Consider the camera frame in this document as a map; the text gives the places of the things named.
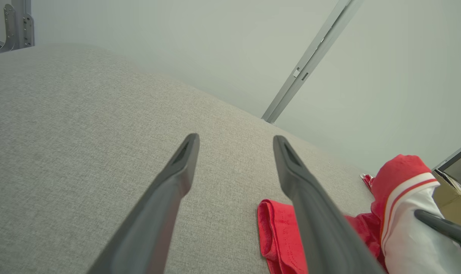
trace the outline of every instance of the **garment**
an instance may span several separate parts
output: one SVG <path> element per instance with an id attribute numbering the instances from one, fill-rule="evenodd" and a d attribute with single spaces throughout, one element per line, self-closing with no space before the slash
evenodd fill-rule
<path id="1" fill-rule="evenodd" d="M 442 217 L 432 194 L 439 183 L 418 156 L 398 155 L 371 184 L 371 213 L 346 217 L 390 274 L 461 273 L 461 249 L 451 239 L 418 221 L 413 212 Z M 258 206 L 261 253 L 271 274 L 307 273 L 305 254 L 292 206 L 263 200 Z"/>

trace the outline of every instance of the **white stripe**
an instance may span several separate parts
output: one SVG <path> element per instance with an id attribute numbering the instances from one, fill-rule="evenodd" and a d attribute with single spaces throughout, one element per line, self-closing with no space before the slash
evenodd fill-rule
<path id="1" fill-rule="evenodd" d="M 387 227 L 388 233 L 384 236 L 384 238 L 381 241 L 381 249 L 383 250 L 384 255 L 386 255 L 386 243 L 388 242 L 389 236 L 391 236 L 391 234 L 393 232 L 393 229 L 391 227 L 392 227 L 393 221 L 394 221 L 394 214 L 396 213 L 396 210 L 401 205 L 401 203 L 403 203 L 408 198 L 410 198 L 411 195 L 413 195 L 413 194 L 415 194 L 415 193 L 417 193 L 419 191 L 422 191 L 422 190 L 430 188 L 430 187 L 436 187 L 436 186 L 439 186 L 439 185 L 440 185 L 439 182 L 434 181 L 434 182 L 430 182 L 430 183 L 421 185 L 419 187 L 415 187 L 414 189 L 411 189 L 410 191 L 405 193 L 401 198 L 398 199 L 398 201 L 396 202 L 396 204 L 393 207 L 393 212 L 391 213 L 391 222 L 389 223 L 389 226 Z"/>
<path id="2" fill-rule="evenodd" d="M 394 199 L 396 199 L 396 197 L 398 197 L 403 191 L 405 191 L 409 187 L 412 187 L 415 184 L 418 184 L 418 183 L 421 183 L 421 182 L 424 182 L 430 179 L 435 179 L 435 177 L 430 172 L 422 173 L 422 174 L 416 175 L 415 177 L 402 182 L 393 191 L 391 191 L 391 194 L 389 194 L 388 200 L 386 202 L 386 210 L 384 211 L 384 221 L 383 221 L 382 234 L 381 234 L 381 243 L 384 237 L 386 236 L 386 231 L 388 230 L 387 227 L 384 227 L 384 226 L 391 225 L 390 220 L 389 220 L 389 215 L 390 215 L 390 211 L 391 211 L 391 207 L 393 205 Z"/>

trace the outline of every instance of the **gray textured cloth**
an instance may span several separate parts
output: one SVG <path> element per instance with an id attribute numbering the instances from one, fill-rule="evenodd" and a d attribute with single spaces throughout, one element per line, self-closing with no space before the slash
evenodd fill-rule
<path id="1" fill-rule="evenodd" d="M 83 273 L 184 137 L 201 146 L 166 273 L 266 273 L 256 208 L 290 203 L 272 137 L 288 138 L 348 214 L 369 211 L 360 170 L 204 92 L 102 49 L 0 54 L 0 272 Z"/>

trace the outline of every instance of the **red cloth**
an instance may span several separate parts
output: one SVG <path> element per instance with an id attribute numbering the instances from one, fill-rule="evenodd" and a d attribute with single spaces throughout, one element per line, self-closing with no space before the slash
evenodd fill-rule
<path id="1" fill-rule="evenodd" d="M 371 184 L 375 198 L 371 213 L 345 216 L 384 269 L 382 243 L 388 235 L 394 204 L 413 189 L 435 181 L 427 173 L 430 169 L 418 156 L 398 155 L 384 164 Z M 308 273 L 293 206 L 267 199 L 261 201 L 258 227 L 261 253 L 271 274 Z"/>

